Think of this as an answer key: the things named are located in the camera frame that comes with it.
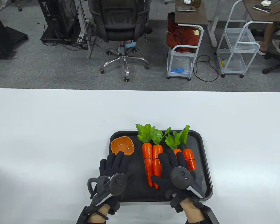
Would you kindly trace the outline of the person's right hand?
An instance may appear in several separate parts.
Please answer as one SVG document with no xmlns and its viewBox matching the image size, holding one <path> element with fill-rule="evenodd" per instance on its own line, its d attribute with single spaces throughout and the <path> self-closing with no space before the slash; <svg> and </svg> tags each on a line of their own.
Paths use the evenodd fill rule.
<svg viewBox="0 0 280 224">
<path fill-rule="evenodd" d="M 201 203 L 205 197 L 202 189 L 204 178 L 201 173 L 189 169 L 183 153 L 161 153 L 158 159 L 162 166 L 161 177 L 153 175 L 151 179 L 165 193 L 171 207 L 181 212 L 183 209 L 180 203 L 189 198 L 203 214 L 208 213 L 211 209 Z"/>
</svg>

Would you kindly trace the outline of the person's left hand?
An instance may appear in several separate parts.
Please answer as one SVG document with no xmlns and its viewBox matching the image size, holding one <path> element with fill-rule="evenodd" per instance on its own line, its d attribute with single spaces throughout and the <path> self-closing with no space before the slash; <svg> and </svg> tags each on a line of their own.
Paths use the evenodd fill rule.
<svg viewBox="0 0 280 224">
<path fill-rule="evenodd" d="M 110 153 L 106 159 L 100 161 L 99 174 L 100 176 L 110 176 L 112 177 L 116 173 L 123 173 L 127 177 L 127 185 L 133 182 L 131 175 L 127 175 L 127 169 L 129 164 L 129 156 L 125 155 L 123 152 L 118 152 L 117 155 Z M 110 207 L 108 214 L 114 215 L 120 208 L 119 200 L 122 194 L 118 196 L 111 196 L 106 201 L 105 204 Z"/>
</svg>

